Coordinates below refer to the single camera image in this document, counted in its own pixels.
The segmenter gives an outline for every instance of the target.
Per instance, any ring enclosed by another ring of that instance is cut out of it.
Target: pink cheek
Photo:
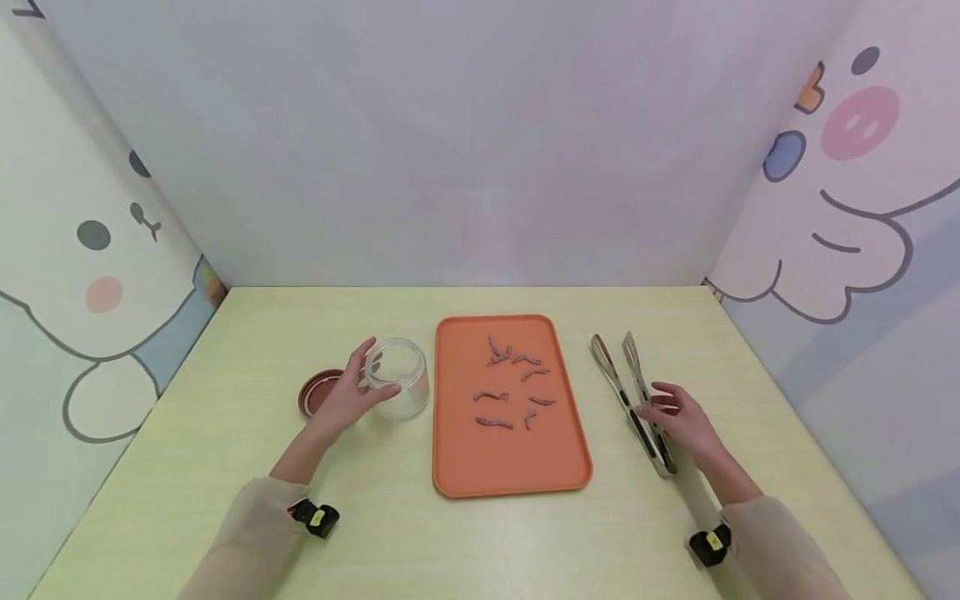
[[[900,118],[900,96],[886,85],[865,87],[833,110],[820,134],[820,147],[834,160],[851,160],[883,143]]]
[[[86,307],[92,313],[107,313],[123,299],[123,284],[116,277],[100,277],[86,288]]]

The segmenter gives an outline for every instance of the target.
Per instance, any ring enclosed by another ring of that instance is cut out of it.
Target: orange tray
[[[529,354],[535,367],[511,360],[488,365],[487,336],[511,356]],[[526,381],[530,369],[547,368]],[[542,315],[450,317],[437,325],[433,417],[433,482],[445,496],[467,498],[579,490],[593,475],[587,439],[573,401],[553,323]],[[473,399],[481,390],[507,392],[508,401]],[[556,400],[538,406],[537,396]],[[537,409],[531,428],[524,416]],[[514,429],[487,427],[477,417],[510,421]]]

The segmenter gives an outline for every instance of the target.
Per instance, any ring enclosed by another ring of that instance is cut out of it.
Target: black wrist strap
[[[309,498],[304,498],[290,507],[287,512],[290,513],[294,521],[303,523],[308,532],[324,540],[330,535],[333,526],[340,520],[340,513],[337,509],[328,504],[317,506]]]
[[[733,534],[727,523],[713,531],[701,531],[690,538],[689,546],[693,554],[704,566],[715,566],[727,558]]]

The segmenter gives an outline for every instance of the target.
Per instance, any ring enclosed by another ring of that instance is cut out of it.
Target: blue cartoon shape
[[[226,293],[205,258],[201,258],[194,270],[193,284],[194,291],[174,317],[133,351],[133,356],[150,374],[160,392],[173,379],[197,341],[199,332],[204,330],[220,305],[222,294]]]
[[[763,161],[763,175],[772,183],[785,180],[800,164],[805,152],[805,135],[798,131],[781,133]]]

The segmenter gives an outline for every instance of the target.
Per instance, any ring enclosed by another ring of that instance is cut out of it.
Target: white wall
[[[709,275],[936,600],[960,598],[958,17],[861,5]]]
[[[696,283],[854,0],[41,0],[229,283]]]
[[[0,598],[23,600],[223,289],[27,2],[0,73]]]

